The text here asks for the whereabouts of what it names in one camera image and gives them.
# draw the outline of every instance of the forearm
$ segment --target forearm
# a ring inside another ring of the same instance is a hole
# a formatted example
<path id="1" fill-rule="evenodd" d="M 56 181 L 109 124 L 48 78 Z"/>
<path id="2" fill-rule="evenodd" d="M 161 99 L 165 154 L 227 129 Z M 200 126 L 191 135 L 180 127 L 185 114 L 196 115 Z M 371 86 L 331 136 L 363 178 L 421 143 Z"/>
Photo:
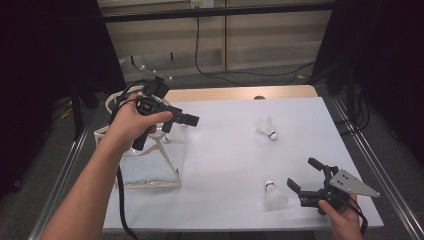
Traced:
<path id="1" fill-rule="evenodd" d="M 122 151 L 106 135 L 71 191 L 57 209 L 42 239 L 99 239 Z"/>

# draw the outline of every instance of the silver metal plate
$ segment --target silver metal plate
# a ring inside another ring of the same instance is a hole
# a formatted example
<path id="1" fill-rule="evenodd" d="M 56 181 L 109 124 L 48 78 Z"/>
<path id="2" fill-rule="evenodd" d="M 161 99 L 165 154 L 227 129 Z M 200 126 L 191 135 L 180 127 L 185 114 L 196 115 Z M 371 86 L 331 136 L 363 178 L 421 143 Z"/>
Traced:
<path id="1" fill-rule="evenodd" d="M 375 191 L 344 169 L 340 169 L 340 171 L 330 180 L 330 185 L 347 193 L 380 197 L 379 192 Z"/>

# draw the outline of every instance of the tabletop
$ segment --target tabletop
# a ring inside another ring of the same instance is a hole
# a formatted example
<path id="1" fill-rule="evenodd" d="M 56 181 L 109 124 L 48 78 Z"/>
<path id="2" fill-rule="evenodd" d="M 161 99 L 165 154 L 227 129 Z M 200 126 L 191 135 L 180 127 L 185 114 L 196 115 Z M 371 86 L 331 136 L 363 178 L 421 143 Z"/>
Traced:
<path id="1" fill-rule="evenodd" d="M 267 100 L 252 100 L 255 96 Z M 173 90 L 167 100 L 200 117 L 187 129 L 180 188 L 126 189 L 128 225 L 136 231 L 252 231 L 328 228 L 328 217 L 302 208 L 285 185 L 290 177 L 305 190 L 322 188 L 314 157 L 360 178 L 323 100 L 311 86 Z M 270 116 L 278 133 L 271 141 L 255 130 Z M 265 181 L 289 198 L 267 211 Z M 383 226 L 369 197 L 359 196 L 370 227 Z M 118 191 L 112 190 L 104 231 L 122 231 Z"/>

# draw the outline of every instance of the power outlet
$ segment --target power outlet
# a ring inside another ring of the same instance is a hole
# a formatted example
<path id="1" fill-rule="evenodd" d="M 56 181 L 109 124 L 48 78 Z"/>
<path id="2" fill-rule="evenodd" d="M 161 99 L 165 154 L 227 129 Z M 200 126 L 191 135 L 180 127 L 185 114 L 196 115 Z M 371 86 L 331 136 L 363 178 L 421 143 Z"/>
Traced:
<path id="1" fill-rule="evenodd" d="M 191 8 L 201 8 L 202 7 L 202 0 L 191 0 Z"/>
<path id="2" fill-rule="evenodd" d="M 215 0 L 191 0 L 191 8 L 214 8 Z"/>
<path id="3" fill-rule="evenodd" d="M 214 8 L 215 0 L 203 0 L 202 8 Z"/>

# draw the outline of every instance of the white shuttlecock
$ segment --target white shuttlecock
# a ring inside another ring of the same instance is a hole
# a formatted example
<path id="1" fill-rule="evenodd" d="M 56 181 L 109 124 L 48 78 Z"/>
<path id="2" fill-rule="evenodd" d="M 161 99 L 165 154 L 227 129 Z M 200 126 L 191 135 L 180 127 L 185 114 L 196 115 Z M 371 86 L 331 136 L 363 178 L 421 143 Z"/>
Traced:
<path id="1" fill-rule="evenodd" d="M 271 139 L 272 141 L 277 140 L 277 133 L 275 132 L 274 128 L 272 127 L 270 116 L 264 117 L 259 122 L 258 126 L 256 126 L 256 129 L 258 129 L 260 132 L 268 135 L 269 139 Z"/>
<path id="2" fill-rule="evenodd" d="M 269 211 L 276 211 L 283 209 L 289 199 L 284 196 L 274 185 L 272 180 L 268 180 L 265 182 L 266 188 L 266 208 Z"/>

